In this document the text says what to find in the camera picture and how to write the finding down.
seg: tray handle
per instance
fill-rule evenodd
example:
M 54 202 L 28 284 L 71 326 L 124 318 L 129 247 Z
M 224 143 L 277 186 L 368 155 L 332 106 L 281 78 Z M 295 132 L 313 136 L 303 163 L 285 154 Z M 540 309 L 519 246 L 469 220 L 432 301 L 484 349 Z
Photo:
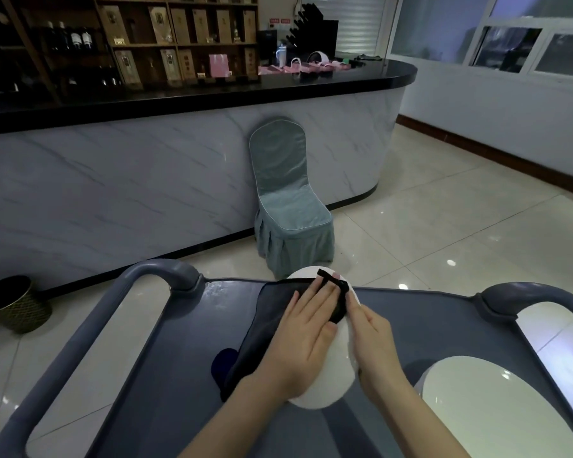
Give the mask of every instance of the tray handle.
M 554 302 L 573 312 L 573 294 L 564 289 L 538 283 L 502 283 L 481 293 L 491 310 L 503 315 L 517 315 L 538 302 Z
M 0 458 L 27 458 L 25 445 L 134 282 L 143 275 L 163 278 L 173 291 L 190 291 L 200 274 L 179 260 L 154 259 L 125 270 L 79 326 L 0 432 Z

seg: light blue chair cover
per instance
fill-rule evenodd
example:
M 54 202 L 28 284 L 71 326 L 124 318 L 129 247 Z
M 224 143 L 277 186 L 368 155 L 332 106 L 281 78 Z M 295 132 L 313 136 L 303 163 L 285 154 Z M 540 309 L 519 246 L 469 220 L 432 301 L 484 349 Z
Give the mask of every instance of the light blue chair cover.
M 249 149 L 257 181 L 257 250 L 276 279 L 333 261 L 333 217 L 308 182 L 306 133 L 277 118 L 252 133 Z

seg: hand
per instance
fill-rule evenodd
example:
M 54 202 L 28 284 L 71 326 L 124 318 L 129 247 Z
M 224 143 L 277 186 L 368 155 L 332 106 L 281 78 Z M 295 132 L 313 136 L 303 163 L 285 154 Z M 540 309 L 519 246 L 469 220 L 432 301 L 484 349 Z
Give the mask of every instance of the hand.
M 319 290 L 321 283 L 322 278 L 316 277 L 301 298 L 297 291 L 293 294 L 265 356 L 251 375 L 281 402 L 306 392 L 336 337 L 337 326 L 329 318 L 340 288 L 329 281 Z
M 359 305 L 352 292 L 346 294 L 346 308 L 354 330 L 354 355 L 359 363 L 361 387 L 369 400 L 379 406 L 381 392 L 407 382 L 390 323 L 369 307 Z

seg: trash can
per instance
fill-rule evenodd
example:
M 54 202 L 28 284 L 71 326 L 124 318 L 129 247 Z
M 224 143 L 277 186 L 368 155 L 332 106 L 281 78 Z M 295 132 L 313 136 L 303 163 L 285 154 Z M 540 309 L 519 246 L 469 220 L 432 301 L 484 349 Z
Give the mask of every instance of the trash can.
M 0 280 L 0 324 L 23 334 L 35 330 L 51 316 L 51 306 L 39 300 L 32 280 L 23 275 Z

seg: black countertop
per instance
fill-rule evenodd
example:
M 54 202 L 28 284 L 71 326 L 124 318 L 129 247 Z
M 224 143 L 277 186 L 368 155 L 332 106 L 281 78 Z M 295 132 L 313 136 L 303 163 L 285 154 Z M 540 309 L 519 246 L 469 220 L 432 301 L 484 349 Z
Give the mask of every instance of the black countertop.
M 416 72 L 401 61 L 367 61 L 359 68 L 323 74 L 275 74 L 250 83 L 91 96 L 61 106 L 3 106 L 0 133 L 389 90 L 411 84 Z

